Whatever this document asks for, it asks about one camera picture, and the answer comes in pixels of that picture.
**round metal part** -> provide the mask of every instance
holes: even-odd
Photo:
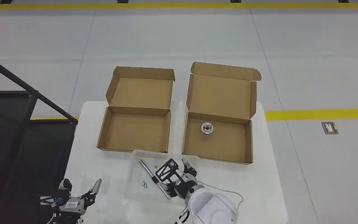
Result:
[[[214,126],[211,123],[205,122],[204,124],[201,125],[201,134],[208,136],[212,134],[213,131],[214,131]]]

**clear plastic tray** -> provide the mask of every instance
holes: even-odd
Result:
[[[168,203],[168,204],[180,204],[184,205],[183,199],[174,197],[169,200],[160,188],[151,180],[149,174],[139,163],[142,159],[148,166],[150,171],[155,175],[156,171],[164,165],[170,158],[174,159],[178,165],[179,170],[184,170],[184,165],[181,161],[185,158],[192,167],[196,170],[199,168],[199,157],[186,156],[186,155],[170,155],[167,153],[148,152],[142,150],[135,150],[132,152],[131,161],[128,171],[128,176],[124,189],[124,198],[126,200],[134,200],[141,203]],[[147,182],[147,187],[142,186],[143,180]]]

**yellow floor line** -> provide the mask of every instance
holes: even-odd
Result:
[[[265,112],[267,121],[358,119],[358,109],[271,110]],[[66,119],[65,117],[31,118],[31,120]]]
[[[0,4],[0,10],[120,10],[145,8],[358,8],[358,3],[53,3]]]

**cardboard box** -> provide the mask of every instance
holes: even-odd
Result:
[[[183,154],[215,160],[253,163],[252,122],[256,112],[257,82],[253,68],[194,62],[187,95]],[[214,131],[205,136],[201,125]]]
[[[167,152],[174,70],[116,67],[97,147]]]

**gray floor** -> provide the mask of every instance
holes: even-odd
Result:
[[[185,101],[194,61],[257,68],[265,110],[358,107],[352,10],[4,11],[0,30],[1,64],[75,116],[105,100],[116,66],[173,68]],[[358,219],[357,121],[334,122],[335,136],[320,120],[268,122],[290,224]]]

